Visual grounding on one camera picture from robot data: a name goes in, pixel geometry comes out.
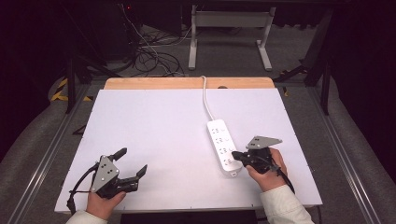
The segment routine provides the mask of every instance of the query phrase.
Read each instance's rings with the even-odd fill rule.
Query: power socket
[[[215,119],[207,123],[207,130],[213,143],[213,148],[218,155],[221,171],[225,175],[237,176],[242,169],[242,162],[233,158],[233,151],[236,151],[235,144],[224,120]]]

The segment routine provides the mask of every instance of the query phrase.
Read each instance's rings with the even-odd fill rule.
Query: white tabletop
[[[237,177],[221,172],[202,98],[202,90],[100,91],[55,211],[68,212],[68,191],[101,155],[123,147],[127,154],[114,162],[119,178],[135,176],[145,164],[148,170],[116,212],[262,208],[261,190],[245,168]],[[212,115],[226,122],[237,150],[246,151],[255,135],[282,139],[274,147],[297,197],[303,205],[322,204],[277,89],[206,90],[206,99]],[[91,180],[89,175],[79,189],[89,189]],[[76,194],[77,209],[85,209],[86,200],[86,194]]]

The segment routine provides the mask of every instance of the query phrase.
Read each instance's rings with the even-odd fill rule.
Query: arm
[[[271,148],[271,154],[275,163],[287,175],[280,152]],[[260,197],[270,223],[313,223],[311,216],[286,185],[282,176],[273,171],[262,175],[251,166],[247,166],[247,171],[262,189]]]
[[[77,211],[66,224],[107,224],[114,207],[124,198],[126,193],[120,192],[111,199],[103,199],[96,193],[88,194],[86,211]]]

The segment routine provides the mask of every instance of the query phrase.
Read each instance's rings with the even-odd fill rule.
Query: sleeve
[[[77,211],[66,224],[107,224],[107,221],[85,211]]]
[[[272,224],[314,223],[309,213],[287,185],[263,192],[260,197],[265,215]]]

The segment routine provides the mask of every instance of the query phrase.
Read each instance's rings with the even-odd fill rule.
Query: gray carpet floor
[[[264,70],[255,46],[256,39],[260,39],[262,34],[260,29],[244,28],[237,34],[217,30],[201,32],[198,36],[197,66],[193,71],[188,70],[188,39],[175,46],[155,49],[177,57],[187,77],[278,77],[281,71],[299,65],[298,60],[304,57],[314,32],[313,28],[299,30],[273,26],[267,42],[272,72]],[[158,76],[163,72],[163,68],[159,67],[148,75]],[[120,74],[129,77],[136,73],[134,69],[128,69]],[[365,189],[363,197],[370,200],[377,215],[375,221],[370,221],[363,212],[364,206],[359,200],[361,195],[354,190],[353,182],[334,149],[329,128],[317,107],[316,92],[320,91],[320,83],[315,88],[307,88],[302,84],[303,78],[304,75],[298,75],[276,86],[323,200],[320,207],[322,223],[396,223],[396,186],[340,102],[336,84],[331,83],[330,116],[326,119],[332,123],[347,158],[359,175],[359,181]],[[106,77],[95,77],[89,86],[78,84],[78,90],[88,89],[85,95],[95,96],[104,87],[105,81]],[[49,90],[49,97],[59,82],[54,83]],[[287,96],[281,87],[287,88]],[[32,200],[23,208],[19,223],[65,223],[69,219],[69,215],[53,210],[81,140],[81,135],[74,135],[73,131],[87,123],[93,104],[94,101],[81,102],[76,113],[69,116],[64,113],[67,102],[53,101],[26,127],[0,164],[0,223],[10,220],[65,119],[69,121],[63,138],[59,139],[56,155],[48,171],[43,174],[42,182],[37,184],[37,191],[26,192],[32,196]],[[319,223],[318,209],[312,207],[307,210],[314,222]],[[264,216],[263,211],[256,213],[257,217]],[[109,223],[120,223],[120,214],[114,214]]]

